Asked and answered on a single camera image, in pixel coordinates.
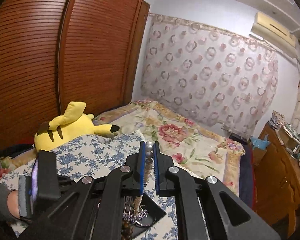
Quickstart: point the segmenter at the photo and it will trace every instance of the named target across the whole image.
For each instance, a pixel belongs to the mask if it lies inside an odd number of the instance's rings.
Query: blue plastic bag
[[[261,150],[265,150],[267,148],[267,146],[270,144],[270,142],[268,141],[268,135],[265,135],[265,138],[263,140],[259,139],[259,138],[255,138],[255,137],[251,137],[251,142],[253,145],[253,149],[254,148],[259,148]]]

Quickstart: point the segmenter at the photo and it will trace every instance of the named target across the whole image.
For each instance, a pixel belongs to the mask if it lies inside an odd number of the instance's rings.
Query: white wall
[[[248,37],[257,10],[234,0],[156,0],[155,4],[151,6],[151,12],[217,26]],[[139,58],[139,61],[143,62],[144,52],[143,54],[140,53],[140,56],[142,58]],[[294,111],[299,83],[298,70],[290,61],[279,54],[278,61],[277,92],[268,111],[258,122],[254,136],[260,134],[273,110],[284,114],[287,122],[290,122]],[[142,64],[138,67],[140,69],[137,71],[142,72]],[[135,86],[134,90],[140,91],[141,75],[136,76],[137,78],[140,80],[138,80],[138,86]],[[134,100],[138,99],[141,99],[141,95],[134,97]],[[209,129],[220,135],[226,135],[220,126],[215,125]]]
[[[145,0],[148,4],[150,4],[149,12],[152,12],[153,5],[156,0]],[[142,80],[142,68],[143,68],[143,61],[145,59],[145,53],[146,53],[146,46],[147,46],[147,38],[151,27],[151,17],[148,17],[145,27],[145,32],[143,34],[141,47],[140,47],[140,54],[139,54],[139,60],[137,64],[137,70],[136,70],[136,77],[134,79],[133,84],[133,91],[132,91],[132,98],[131,101],[136,101],[141,99],[141,80]]]

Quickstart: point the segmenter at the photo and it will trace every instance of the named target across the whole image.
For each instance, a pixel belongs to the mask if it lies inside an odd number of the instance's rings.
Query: drawer handle
[[[284,182],[285,179],[286,179],[286,177],[284,177],[284,178],[280,181],[279,185],[281,185],[281,184]]]
[[[282,183],[281,187],[282,188],[288,181],[286,180],[284,183]]]

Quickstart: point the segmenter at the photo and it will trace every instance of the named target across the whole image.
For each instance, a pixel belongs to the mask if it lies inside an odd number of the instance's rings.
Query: louvered wooden door
[[[75,0],[59,57],[62,111],[70,101],[99,113],[123,103],[135,23],[143,0]]]
[[[55,55],[66,0],[5,0],[0,7],[0,149],[58,115]]]

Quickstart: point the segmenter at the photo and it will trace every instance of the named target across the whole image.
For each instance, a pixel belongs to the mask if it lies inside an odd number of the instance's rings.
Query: curtain
[[[250,136],[278,83],[276,51],[254,39],[180,18],[152,14],[143,96],[199,125]]]

